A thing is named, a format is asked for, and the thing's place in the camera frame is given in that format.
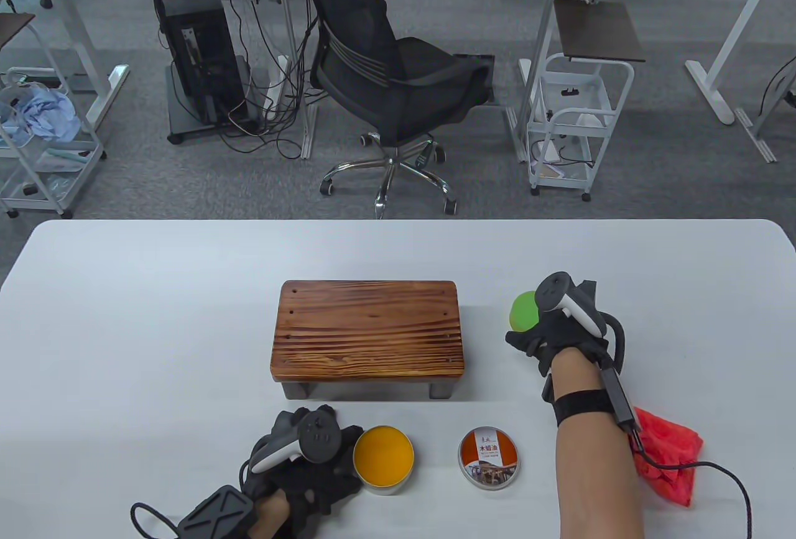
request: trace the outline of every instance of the chrome chair base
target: chrome chair base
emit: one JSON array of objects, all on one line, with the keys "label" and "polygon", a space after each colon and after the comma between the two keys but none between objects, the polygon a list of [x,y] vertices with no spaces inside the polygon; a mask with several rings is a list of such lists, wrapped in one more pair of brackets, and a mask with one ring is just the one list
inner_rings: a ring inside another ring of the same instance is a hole
[{"label": "chrome chair base", "polygon": [[384,212],[387,209],[387,195],[390,192],[392,181],[395,179],[395,175],[400,172],[400,170],[405,170],[406,172],[413,173],[413,175],[423,178],[423,180],[428,181],[437,187],[437,189],[439,189],[445,196],[446,214],[449,216],[456,215],[457,204],[456,200],[453,198],[453,192],[450,190],[449,184],[434,173],[428,172],[424,168],[418,168],[416,161],[410,161],[410,158],[419,156],[421,153],[423,153],[423,150],[425,150],[427,147],[429,147],[429,144],[431,144],[435,161],[438,164],[442,164],[445,161],[445,152],[442,147],[437,145],[434,139],[424,139],[423,141],[417,141],[404,147],[398,147],[398,149],[395,147],[381,147],[381,145],[378,143],[378,133],[367,133],[366,135],[361,136],[360,141],[362,145],[370,145],[375,143],[378,145],[379,149],[381,149],[384,157],[381,159],[364,159],[355,162],[343,162],[342,164],[336,165],[333,167],[333,169],[326,173],[326,176],[323,177],[320,189],[321,195],[328,196],[335,192],[335,186],[332,184],[332,178],[335,177],[337,173],[345,172],[346,170],[358,170],[361,168],[383,168],[384,177],[381,179],[381,186],[379,187],[379,192],[376,193],[376,200],[373,203],[376,210],[376,219],[381,220],[381,218],[384,217]]}]

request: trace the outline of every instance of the wrist strap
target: wrist strap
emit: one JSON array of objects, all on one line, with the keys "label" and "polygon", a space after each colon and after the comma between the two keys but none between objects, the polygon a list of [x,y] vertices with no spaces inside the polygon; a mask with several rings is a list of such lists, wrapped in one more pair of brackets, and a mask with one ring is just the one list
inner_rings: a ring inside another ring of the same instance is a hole
[{"label": "wrist strap", "polygon": [[555,420],[558,425],[561,425],[565,419],[583,412],[614,413],[611,398],[608,397],[608,392],[605,389],[581,390],[566,394],[552,403],[552,409],[555,411]]}]

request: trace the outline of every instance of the forearm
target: forearm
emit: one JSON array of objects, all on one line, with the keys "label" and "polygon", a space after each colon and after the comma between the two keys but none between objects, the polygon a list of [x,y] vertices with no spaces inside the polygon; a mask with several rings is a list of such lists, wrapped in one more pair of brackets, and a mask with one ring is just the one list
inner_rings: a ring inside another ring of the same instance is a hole
[{"label": "forearm", "polygon": [[271,539],[290,516],[285,492],[278,490],[257,503],[257,522],[249,529],[250,539]]},{"label": "forearm", "polygon": [[[599,371],[577,349],[552,362],[555,398],[600,389]],[[642,539],[639,483],[627,436],[606,412],[561,423],[555,445],[561,539]]]}]

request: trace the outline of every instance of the metal pole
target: metal pole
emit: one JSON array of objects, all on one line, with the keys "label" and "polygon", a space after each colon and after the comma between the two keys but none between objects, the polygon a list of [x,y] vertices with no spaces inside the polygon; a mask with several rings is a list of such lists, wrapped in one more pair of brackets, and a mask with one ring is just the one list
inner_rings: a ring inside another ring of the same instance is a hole
[{"label": "metal pole", "polygon": [[[299,70],[299,50],[298,47],[296,47],[295,31],[293,31],[293,16],[290,14],[290,3],[288,0],[282,0],[282,8],[284,8],[285,11],[285,25],[287,25],[287,44],[290,46],[290,59],[293,61],[293,65],[292,67],[288,67],[287,73],[290,73],[291,68],[296,69],[296,74],[298,76],[296,87],[299,87],[304,79],[304,72]],[[310,157],[310,149],[312,147],[312,130],[310,127],[310,120],[307,118],[307,104],[304,99],[304,94],[302,93],[300,98],[296,98],[296,101],[298,101],[298,113],[301,115],[302,125],[304,126],[304,135],[302,138],[302,158],[306,159]]]},{"label": "metal pole", "polygon": [[514,129],[515,138],[520,139],[525,143],[525,136],[528,132],[528,122],[530,121],[532,102],[531,94],[534,92],[534,87],[537,84],[537,76],[540,70],[540,64],[547,57],[542,56],[542,51],[545,47],[545,36],[547,35],[548,28],[550,27],[550,20],[552,19],[553,2],[555,0],[545,0],[545,7],[542,10],[542,18],[539,22],[539,31],[537,32],[537,39],[534,42],[534,56],[531,58],[531,70],[528,73],[528,79],[525,81],[525,92],[522,95],[522,108],[520,108],[520,118],[517,120],[517,125]]}]

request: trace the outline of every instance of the label on tin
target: label on tin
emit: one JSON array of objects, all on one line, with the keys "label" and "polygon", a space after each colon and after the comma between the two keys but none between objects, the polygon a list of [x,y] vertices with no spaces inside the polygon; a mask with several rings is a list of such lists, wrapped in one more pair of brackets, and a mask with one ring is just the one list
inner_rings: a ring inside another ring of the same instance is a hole
[{"label": "label on tin", "polygon": [[461,441],[461,470],[478,487],[496,490],[508,485],[517,474],[517,447],[510,437],[494,427],[479,427]]}]

